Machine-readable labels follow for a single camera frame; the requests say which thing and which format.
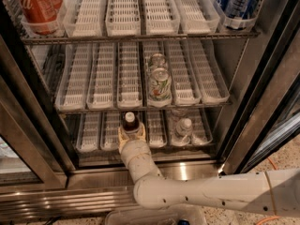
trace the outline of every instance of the bottle cap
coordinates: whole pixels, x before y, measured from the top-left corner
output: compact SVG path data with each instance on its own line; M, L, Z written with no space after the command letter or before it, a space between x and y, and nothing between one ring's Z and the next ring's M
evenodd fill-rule
M135 120L135 115L133 112L126 112L125 114L125 120L128 122L128 123L132 123L134 122Z
M171 112L174 116L185 116L188 113L187 109L178 108L178 109L171 109Z
M184 130L190 130L191 126L192 126L192 123L189 118L185 118L182 120L181 128L183 128Z

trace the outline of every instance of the speckled floor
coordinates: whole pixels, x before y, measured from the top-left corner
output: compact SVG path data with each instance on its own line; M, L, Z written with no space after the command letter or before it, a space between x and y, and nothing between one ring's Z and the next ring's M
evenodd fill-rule
M285 146L279 149L275 154L270 156L278 169L290 169L300 167L300 135L288 142ZM274 167L268 159L255 167L250 173L270 171ZM264 218L264 215L236 212L232 210L216 209L210 207L200 207L202 209L207 225L256 225ZM104 225L105 217L74 217L61 218L53 225ZM44 225L46 221L19 223L16 225ZM262 225L292 225L300 224L300 218L279 217L274 220L264 222Z

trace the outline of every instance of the glass bottle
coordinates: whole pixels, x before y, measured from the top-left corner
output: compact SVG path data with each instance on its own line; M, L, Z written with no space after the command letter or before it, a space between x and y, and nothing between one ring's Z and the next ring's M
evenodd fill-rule
M134 112L124 113L121 130L124 138L128 137L133 140L136 139L137 136L141 136L143 128L137 114Z

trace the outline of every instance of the white robotic arm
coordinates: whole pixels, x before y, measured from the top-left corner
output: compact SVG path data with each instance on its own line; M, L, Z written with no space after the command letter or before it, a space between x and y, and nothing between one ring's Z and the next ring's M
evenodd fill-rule
M120 153L135 183L135 200L142 207L159 209L189 203L269 216L300 217L299 169L179 181L161 174L143 140L126 142Z

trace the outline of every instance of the clear plastic bottle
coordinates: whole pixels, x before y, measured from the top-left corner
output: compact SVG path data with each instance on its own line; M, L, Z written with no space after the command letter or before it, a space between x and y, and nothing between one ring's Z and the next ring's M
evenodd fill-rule
M190 143L193 126L189 118L181 118L175 125L172 135L172 145L185 146Z
M177 123L180 119L188 116L188 109L185 108L176 108L171 109L172 120Z

